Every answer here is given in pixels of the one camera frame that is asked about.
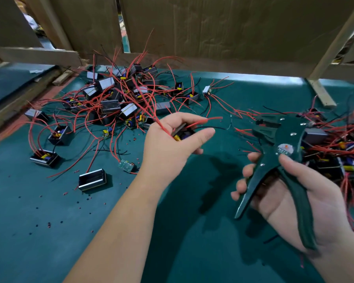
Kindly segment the person's left hand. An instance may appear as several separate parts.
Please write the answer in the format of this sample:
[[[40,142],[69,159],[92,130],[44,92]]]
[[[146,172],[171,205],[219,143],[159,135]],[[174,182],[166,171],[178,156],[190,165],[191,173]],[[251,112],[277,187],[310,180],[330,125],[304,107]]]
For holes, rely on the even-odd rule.
[[[168,133],[173,128],[186,122],[207,122],[199,115],[176,112],[153,123],[146,135],[143,150],[143,161],[136,176],[141,184],[152,189],[164,191],[166,187],[180,174],[191,155],[182,155],[175,141]]]

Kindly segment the person's right hand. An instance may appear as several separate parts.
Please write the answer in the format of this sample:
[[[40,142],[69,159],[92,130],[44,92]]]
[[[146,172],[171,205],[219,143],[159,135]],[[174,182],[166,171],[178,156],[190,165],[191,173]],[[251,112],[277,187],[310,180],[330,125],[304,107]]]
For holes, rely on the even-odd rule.
[[[317,185],[317,192],[307,190],[307,194],[313,212],[318,249],[323,243],[327,244],[330,238],[336,238],[351,228],[338,186],[321,174]],[[272,176],[265,184],[261,184],[250,206],[258,211],[286,242],[306,254],[312,252],[302,245],[297,227],[296,207],[287,185],[280,177]]]

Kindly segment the single black red-wired module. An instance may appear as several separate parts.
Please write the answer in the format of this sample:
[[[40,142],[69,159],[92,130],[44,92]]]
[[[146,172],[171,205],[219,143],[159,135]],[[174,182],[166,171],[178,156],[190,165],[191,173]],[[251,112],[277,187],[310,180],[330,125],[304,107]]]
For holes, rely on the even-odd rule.
[[[188,124],[186,122],[180,124],[177,128],[173,128],[170,133],[168,133],[175,141],[182,141],[192,135],[194,135],[197,131],[203,130],[206,128],[214,128],[220,130],[229,130],[233,128],[232,118],[230,117],[230,121],[228,126],[223,125],[209,125],[208,122],[212,120],[218,120],[220,123],[222,122],[222,117],[209,117],[207,122],[195,122],[192,124]]]

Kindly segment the green wire stripper tool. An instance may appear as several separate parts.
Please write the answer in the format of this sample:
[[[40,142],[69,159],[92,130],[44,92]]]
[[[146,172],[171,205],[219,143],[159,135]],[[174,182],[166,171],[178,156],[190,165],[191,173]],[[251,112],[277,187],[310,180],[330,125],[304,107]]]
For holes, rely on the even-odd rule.
[[[305,118],[284,114],[263,114],[255,120],[252,134],[261,145],[261,156],[254,172],[247,180],[247,190],[241,195],[234,218],[241,219],[251,199],[264,179],[272,172],[278,172],[292,195],[297,213],[297,227],[302,245],[317,250],[312,208],[307,190],[296,177],[289,174],[279,163],[279,155],[286,155],[301,163],[301,142],[308,127]]]

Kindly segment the person's left forearm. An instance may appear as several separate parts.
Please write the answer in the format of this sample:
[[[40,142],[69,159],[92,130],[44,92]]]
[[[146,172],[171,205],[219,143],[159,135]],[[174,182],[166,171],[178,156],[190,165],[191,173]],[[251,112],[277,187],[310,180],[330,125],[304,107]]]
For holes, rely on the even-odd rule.
[[[157,205],[175,177],[140,172],[63,283],[140,283]]]

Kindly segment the person's right forearm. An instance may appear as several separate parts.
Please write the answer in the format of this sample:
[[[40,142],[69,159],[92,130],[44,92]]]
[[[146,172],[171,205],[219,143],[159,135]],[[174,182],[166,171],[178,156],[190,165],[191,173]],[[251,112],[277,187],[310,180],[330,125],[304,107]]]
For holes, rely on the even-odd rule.
[[[308,259],[325,283],[354,283],[354,232],[350,229],[330,238]]]

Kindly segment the small clear circuit board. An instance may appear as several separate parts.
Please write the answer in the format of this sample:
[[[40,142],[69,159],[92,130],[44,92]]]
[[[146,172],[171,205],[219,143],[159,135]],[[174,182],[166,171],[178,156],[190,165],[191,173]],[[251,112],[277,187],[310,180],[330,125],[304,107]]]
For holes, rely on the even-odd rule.
[[[118,164],[118,167],[126,173],[133,173],[136,170],[136,165],[133,162],[126,160],[121,160]]]

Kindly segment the empty black module case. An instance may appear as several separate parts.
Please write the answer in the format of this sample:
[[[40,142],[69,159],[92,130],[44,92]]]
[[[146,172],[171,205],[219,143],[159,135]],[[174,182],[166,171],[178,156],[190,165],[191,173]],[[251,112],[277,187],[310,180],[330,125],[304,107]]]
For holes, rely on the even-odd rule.
[[[95,189],[103,186],[107,183],[107,174],[104,169],[98,169],[85,174],[79,175],[77,188],[86,192],[88,190]]]

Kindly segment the large cardboard sheet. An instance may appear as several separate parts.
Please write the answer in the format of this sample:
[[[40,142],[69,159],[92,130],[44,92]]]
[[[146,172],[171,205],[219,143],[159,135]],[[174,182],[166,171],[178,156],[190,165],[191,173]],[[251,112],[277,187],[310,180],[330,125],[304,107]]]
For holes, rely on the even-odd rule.
[[[354,0],[119,0],[131,53],[191,70],[308,77]]]

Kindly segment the slanted wooden slat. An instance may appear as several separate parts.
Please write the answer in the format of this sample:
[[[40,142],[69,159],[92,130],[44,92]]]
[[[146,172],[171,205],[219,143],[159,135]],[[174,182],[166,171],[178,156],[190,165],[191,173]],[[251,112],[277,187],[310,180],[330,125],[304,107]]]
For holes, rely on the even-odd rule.
[[[345,46],[346,42],[351,37],[353,32],[354,32],[354,10],[350,14],[348,20],[344,23],[340,32],[337,34],[333,42],[326,50],[325,54],[321,57],[320,61],[318,62],[314,70],[307,78],[308,80],[318,80],[324,74],[324,72],[331,65],[332,61],[334,60],[338,52],[340,52],[340,50]]]

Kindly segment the small wooden scrap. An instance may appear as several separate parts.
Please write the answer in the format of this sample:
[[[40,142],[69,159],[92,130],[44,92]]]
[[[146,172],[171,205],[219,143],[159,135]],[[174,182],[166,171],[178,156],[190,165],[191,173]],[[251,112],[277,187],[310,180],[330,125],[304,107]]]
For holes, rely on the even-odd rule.
[[[61,86],[74,75],[75,75],[74,71],[67,69],[59,77],[57,77],[55,80],[52,81],[52,85]]]

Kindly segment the narrow cardboard sheet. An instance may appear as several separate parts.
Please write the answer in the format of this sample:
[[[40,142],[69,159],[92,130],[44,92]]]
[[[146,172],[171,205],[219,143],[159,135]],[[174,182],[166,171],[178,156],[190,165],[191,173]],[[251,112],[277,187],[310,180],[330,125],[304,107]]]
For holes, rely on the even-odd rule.
[[[117,0],[25,0],[35,20],[58,49],[82,58],[123,52]]]

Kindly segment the scattered red insulation bits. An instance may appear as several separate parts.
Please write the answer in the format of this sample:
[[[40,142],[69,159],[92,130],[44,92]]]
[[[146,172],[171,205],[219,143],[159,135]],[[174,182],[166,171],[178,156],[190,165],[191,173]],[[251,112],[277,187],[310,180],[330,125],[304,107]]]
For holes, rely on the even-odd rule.
[[[76,136],[55,152],[54,168],[39,166],[24,137],[0,143],[0,236],[45,236],[54,233],[94,233],[123,195],[135,175],[118,167],[121,160],[141,163],[141,149],[131,138],[92,143]],[[79,175],[104,169],[107,183],[80,191]]]

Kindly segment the horizontal wooden beam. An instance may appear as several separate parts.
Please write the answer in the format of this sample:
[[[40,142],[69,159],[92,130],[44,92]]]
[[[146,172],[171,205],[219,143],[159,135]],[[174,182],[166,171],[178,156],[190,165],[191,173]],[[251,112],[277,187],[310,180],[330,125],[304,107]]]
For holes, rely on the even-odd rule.
[[[0,47],[0,60],[11,63],[29,63],[43,65],[57,65],[63,67],[85,66],[86,61],[81,59],[76,51],[45,48]]]

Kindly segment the long wooden table edge plank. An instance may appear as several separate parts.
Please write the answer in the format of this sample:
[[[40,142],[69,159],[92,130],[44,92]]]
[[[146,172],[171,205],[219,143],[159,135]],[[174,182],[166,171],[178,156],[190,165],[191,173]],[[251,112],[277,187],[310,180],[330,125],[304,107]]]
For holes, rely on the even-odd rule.
[[[38,76],[38,81],[31,81],[30,84],[19,88],[14,94],[0,100],[0,131],[9,125],[11,120],[29,106],[34,99],[39,98],[51,86],[51,83],[61,75],[60,68],[51,70]]]

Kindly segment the dark cardboard sheet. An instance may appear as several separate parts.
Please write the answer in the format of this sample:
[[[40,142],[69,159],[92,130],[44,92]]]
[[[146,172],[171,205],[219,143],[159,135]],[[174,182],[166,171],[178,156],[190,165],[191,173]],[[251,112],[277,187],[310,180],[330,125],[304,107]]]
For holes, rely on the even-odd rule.
[[[43,47],[14,0],[0,0],[0,47]]]

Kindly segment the tangled heap of wired modules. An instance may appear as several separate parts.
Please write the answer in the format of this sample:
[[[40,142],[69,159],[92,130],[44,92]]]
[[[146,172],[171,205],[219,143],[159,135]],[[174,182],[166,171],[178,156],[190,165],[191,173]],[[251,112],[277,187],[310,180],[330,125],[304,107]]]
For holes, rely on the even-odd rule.
[[[253,111],[253,119],[255,121],[263,114],[284,114],[299,116],[309,121],[301,142],[301,164],[308,164],[309,168],[317,171],[335,184],[341,183],[339,189],[347,208],[348,203],[354,202],[353,196],[349,198],[349,193],[354,188],[354,123],[350,123],[347,126],[331,127],[331,124],[341,120],[342,117],[326,121],[326,118],[322,116],[322,112],[318,111],[314,105],[315,100],[312,102],[311,109],[307,109],[300,114],[278,112],[276,110],[273,110],[273,113]],[[278,172],[272,172],[268,176],[271,174],[281,177]]]

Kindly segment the large pile of wired modules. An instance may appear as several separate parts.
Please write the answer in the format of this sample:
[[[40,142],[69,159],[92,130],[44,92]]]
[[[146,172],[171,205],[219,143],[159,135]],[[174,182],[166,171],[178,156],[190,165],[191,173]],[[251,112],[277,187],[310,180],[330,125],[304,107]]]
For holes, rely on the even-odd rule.
[[[198,103],[199,93],[195,89],[193,76],[191,86],[184,88],[182,82],[175,82],[174,87],[159,84],[157,77],[167,74],[158,72],[156,60],[150,66],[142,67],[139,63],[146,52],[135,57],[130,65],[120,69],[116,63],[119,49],[115,48],[110,57],[102,49],[103,54],[93,53],[93,65],[86,72],[88,82],[80,89],[73,90],[63,97],[41,100],[41,107],[48,104],[62,105],[61,112],[67,115],[57,116],[54,112],[47,114],[42,110],[29,109],[29,145],[33,150],[30,161],[54,168],[61,161],[55,152],[57,146],[66,146],[69,136],[79,128],[89,133],[89,125],[103,125],[102,136],[93,134],[97,144],[113,138],[117,124],[123,124],[123,131],[128,129],[148,129],[158,122],[158,114],[177,112],[173,101],[180,106],[188,107]]]

